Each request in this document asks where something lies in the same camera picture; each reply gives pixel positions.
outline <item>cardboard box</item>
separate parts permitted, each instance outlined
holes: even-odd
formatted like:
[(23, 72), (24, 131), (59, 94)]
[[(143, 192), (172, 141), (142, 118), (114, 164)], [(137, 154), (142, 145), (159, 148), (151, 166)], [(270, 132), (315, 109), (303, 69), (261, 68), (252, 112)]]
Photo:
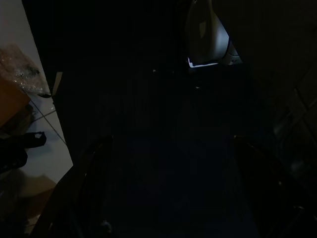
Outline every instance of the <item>cardboard box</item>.
[(0, 78), (0, 127), (30, 102), (14, 84)]

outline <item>black object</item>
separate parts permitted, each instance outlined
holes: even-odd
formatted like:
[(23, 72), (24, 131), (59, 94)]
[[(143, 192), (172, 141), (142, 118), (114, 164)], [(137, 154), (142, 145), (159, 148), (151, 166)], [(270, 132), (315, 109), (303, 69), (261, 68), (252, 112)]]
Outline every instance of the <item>black object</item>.
[(58, 182), (37, 221), (32, 238), (107, 237), (101, 207), (109, 184), (113, 139), (91, 145), (80, 161)]
[(46, 136), (44, 132), (26, 133), (1, 139), (0, 174), (24, 166), (28, 158), (24, 149), (43, 146), (45, 143)]

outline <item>plastic bag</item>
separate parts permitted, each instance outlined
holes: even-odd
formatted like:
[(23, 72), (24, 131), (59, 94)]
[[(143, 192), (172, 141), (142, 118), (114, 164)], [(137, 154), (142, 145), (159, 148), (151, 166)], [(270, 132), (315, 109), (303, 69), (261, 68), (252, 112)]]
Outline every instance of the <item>plastic bag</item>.
[(17, 45), (0, 48), (0, 77), (14, 82), (26, 92), (49, 94), (40, 71)]

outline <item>tile floor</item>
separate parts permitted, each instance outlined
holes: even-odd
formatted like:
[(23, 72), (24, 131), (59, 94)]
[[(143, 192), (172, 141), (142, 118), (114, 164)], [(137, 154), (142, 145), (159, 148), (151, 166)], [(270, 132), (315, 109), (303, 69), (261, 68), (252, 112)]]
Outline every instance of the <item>tile floor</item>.
[(27, 152), (27, 164), (20, 169), (25, 175), (21, 197), (33, 196), (53, 188), (73, 165), (52, 98), (31, 94), (29, 97), (35, 120), (28, 131), (44, 131), (47, 142)]

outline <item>white surface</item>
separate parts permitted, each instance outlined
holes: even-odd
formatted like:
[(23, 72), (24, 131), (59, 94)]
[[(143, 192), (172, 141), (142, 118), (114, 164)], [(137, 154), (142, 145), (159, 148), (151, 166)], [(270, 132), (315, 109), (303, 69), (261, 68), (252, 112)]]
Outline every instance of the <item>white surface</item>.
[[(0, 47), (9, 44), (16, 44), (21, 51), (28, 56), (39, 71), (46, 83), (43, 67), (37, 48), (34, 43), (33, 35), (22, 5), (21, 0), (0, 0)], [(30, 95), (34, 107), (35, 118), (29, 132), (44, 131), (47, 142), (44, 146), (28, 150), (28, 161), (20, 170), (24, 173), (24, 185), (20, 196), (33, 196), (51, 189), (71, 168), (72, 161), (66, 144), (55, 132), (58, 131), (62, 136), (57, 115), (48, 117), (55, 130), (42, 117), (55, 111), (51, 98), (41, 98)]]
[(28, 93), (27, 95), (44, 116), (55, 111), (55, 106), (53, 104), (52, 98), (42, 98), (38, 95), (30, 93)]
[(37, 119), (41, 118), (43, 115), (42, 115), (41, 112), (35, 107), (34, 103), (30, 102), (29, 104), (33, 107), (34, 120), (37, 120)]
[(0, 47), (17, 44), (28, 56), (46, 83), (38, 50), (35, 46), (31, 28), (26, 17), (22, 0), (0, 0)]
[(25, 184), (20, 196), (33, 196), (51, 189), (72, 167), (66, 144), (45, 118), (32, 123), (29, 132), (43, 131), (46, 144), (27, 151), (28, 161), (20, 170), (25, 174)]
[(46, 120), (48, 120), (48, 122), (51, 124), (51, 126), (56, 130), (56, 132), (60, 135), (62, 140), (65, 142), (64, 134), (63, 134), (63, 131), (61, 129), (57, 113), (53, 112), (53, 113), (47, 115), (45, 118), (46, 118)]

